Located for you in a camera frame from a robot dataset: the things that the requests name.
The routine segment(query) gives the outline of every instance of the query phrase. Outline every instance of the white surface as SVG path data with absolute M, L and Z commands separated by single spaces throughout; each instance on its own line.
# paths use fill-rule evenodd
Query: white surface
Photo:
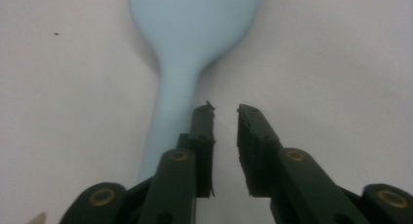
M 262 0 L 247 38 L 201 78 L 216 107 L 216 197 L 197 223 L 273 223 L 247 194 L 239 103 L 284 146 L 360 193 L 413 193 L 413 0 Z M 101 181 L 134 185 L 158 84 L 127 0 L 0 0 L 0 223 L 57 223 Z

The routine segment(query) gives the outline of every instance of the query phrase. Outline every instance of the spoon bowl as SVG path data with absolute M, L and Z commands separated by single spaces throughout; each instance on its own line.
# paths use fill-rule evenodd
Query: spoon bowl
M 133 20 L 161 65 L 138 180 L 189 131 L 200 73 L 250 29 L 259 0 L 129 0 Z

